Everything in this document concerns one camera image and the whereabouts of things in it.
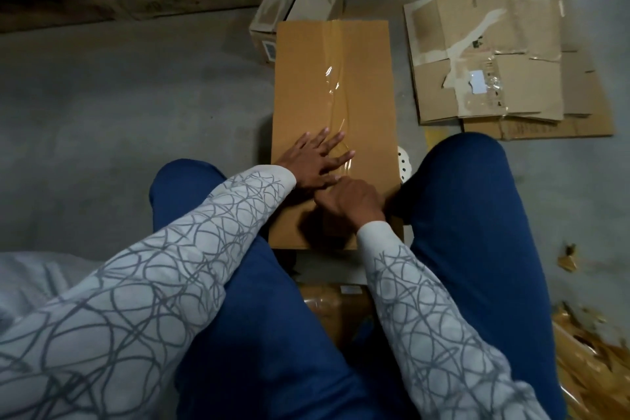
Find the leg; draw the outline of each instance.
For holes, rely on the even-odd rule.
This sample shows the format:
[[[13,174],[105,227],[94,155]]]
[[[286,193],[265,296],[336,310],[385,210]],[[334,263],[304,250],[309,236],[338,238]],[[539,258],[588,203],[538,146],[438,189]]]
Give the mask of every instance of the leg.
[[[225,177],[202,161],[157,174],[154,229],[197,207]],[[260,236],[225,287],[215,320],[178,367],[178,417],[374,418],[377,407],[345,363],[294,281]]]
[[[464,133],[439,143],[399,193],[411,249],[464,318],[533,386],[552,420],[566,417],[551,306],[529,224],[502,147]]]

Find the hand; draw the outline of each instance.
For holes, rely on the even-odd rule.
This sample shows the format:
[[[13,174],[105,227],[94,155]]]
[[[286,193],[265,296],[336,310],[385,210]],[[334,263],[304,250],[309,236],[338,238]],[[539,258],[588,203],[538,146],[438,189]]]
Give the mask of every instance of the hand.
[[[303,189],[321,189],[335,184],[340,176],[328,174],[350,161],[354,151],[344,153],[338,158],[329,158],[328,153],[343,140],[345,133],[340,131],[328,141],[324,141],[329,129],[324,128],[318,136],[311,139],[306,132],[284,153],[275,164],[293,173],[297,187]]]
[[[385,199],[371,184],[344,176],[328,191],[315,193],[315,203],[329,213],[346,218],[355,232],[370,221],[385,221]]]

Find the person's left hand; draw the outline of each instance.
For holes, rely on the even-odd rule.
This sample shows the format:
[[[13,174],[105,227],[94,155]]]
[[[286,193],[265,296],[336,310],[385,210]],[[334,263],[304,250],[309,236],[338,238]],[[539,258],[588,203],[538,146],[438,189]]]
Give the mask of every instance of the person's left hand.
[[[349,161],[354,156],[354,151],[349,151],[337,158],[330,158],[328,153],[343,140],[345,133],[340,131],[328,141],[324,141],[329,129],[324,128],[311,139],[311,133],[304,133],[291,148],[284,153],[278,161],[282,166],[293,173],[297,181],[297,187],[303,189],[322,189],[335,184],[340,176],[329,174]]]

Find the torn cardboard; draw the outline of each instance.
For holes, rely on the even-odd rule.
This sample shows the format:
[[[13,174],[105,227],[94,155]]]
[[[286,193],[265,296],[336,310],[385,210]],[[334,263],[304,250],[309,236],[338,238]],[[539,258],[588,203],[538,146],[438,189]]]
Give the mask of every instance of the torn cardboard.
[[[283,20],[333,20],[340,18],[343,0],[263,0],[249,25],[254,45],[266,63],[276,58],[276,30]]]
[[[518,16],[530,6],[532,16]],[[559,13],[550,0],[405,5],[421,122],[507,114],[562,119],[559,22],[552,17]],[[555,32],[538,35],[540,27]]]
[[[592,58],[582,41],[571,0],[557,0],[561,15],[561,76],[564,113],[557,124],[534,120],[465,119],[465,131],[478,131],[498,139],[546,137],[609,137],[614,133],[610,104]]]
[[[334,135],[342,128],[346,137],[338,152],[357,152],[345,173],[366,180],[385,197],[393,195],[400,178],[388,23],[282,22],[277,35],[272,161],[306,131],[328,126]],[[356,246],[352,237],[328,243],[320,233],[322,222],[312,200],[293,205],[289,200],[270,225],[269,244],[275,249]]]

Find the person's right hand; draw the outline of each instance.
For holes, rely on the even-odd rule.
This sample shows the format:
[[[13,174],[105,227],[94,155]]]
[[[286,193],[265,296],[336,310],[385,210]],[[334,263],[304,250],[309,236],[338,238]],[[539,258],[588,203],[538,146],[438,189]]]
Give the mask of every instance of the person's right hand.
[[[315,203],[329,213],[346,218],[354,231],[370,221],[385,221],[385,200],[371,184],[342,177],[328,191],[315,193]]]

